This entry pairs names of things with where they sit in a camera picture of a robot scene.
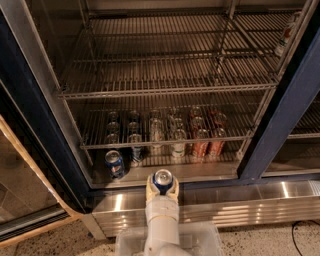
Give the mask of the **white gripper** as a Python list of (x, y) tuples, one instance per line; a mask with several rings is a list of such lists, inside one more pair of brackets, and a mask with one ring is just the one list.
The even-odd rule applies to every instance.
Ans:
[(158, 217), (168, 217), (175, 221), (179, 220), (179, 181), (176, 177), (173, 178), (171, 188), (167, 191), (168, 196), (157, 196), (158, 189), (154, 185), (152, 175), (149, 175), (146, 183), (146, 218), (147, 222), (152, 221)]

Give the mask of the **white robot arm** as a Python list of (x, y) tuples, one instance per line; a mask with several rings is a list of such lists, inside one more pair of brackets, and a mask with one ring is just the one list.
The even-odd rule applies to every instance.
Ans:
[(144, 256), (192, 256), (180, 246), (178, 195), (179, 182), (169, 170), (148, 176)]

